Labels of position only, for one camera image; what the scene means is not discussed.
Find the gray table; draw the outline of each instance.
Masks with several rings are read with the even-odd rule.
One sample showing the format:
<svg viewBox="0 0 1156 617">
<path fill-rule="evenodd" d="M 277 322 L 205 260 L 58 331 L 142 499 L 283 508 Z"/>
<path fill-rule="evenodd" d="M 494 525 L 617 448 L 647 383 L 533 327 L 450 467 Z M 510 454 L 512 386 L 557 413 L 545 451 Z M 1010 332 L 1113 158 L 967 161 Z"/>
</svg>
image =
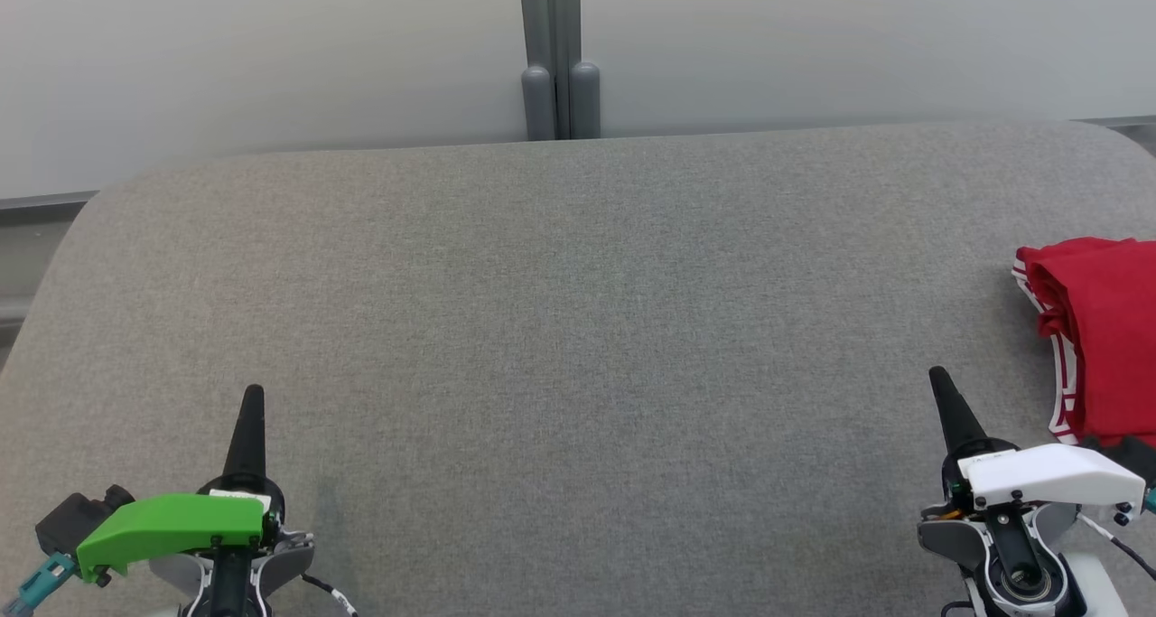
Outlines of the gray table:
<svg viewBox="0 0 1156 617">
<path fill-rule="evenodd" d="M 99 193 L 0 374 L 0 581 L 32 523 L 190 491 L 242 391 L 363 615 L 927 616 L 942 363 L 1048 443 L 1016 246 L 1153 238 L 1156 161 L 1080 124 L 266 155 Z M 1156 523 L 1128 529 L 1156 558 Z M 1129 609 L 1156 588 L 1094 535 Z M 338 615 L 305 585 L 279 614 Z M 177 600 L 140 570 L 40 615 Z"/>
</svg>

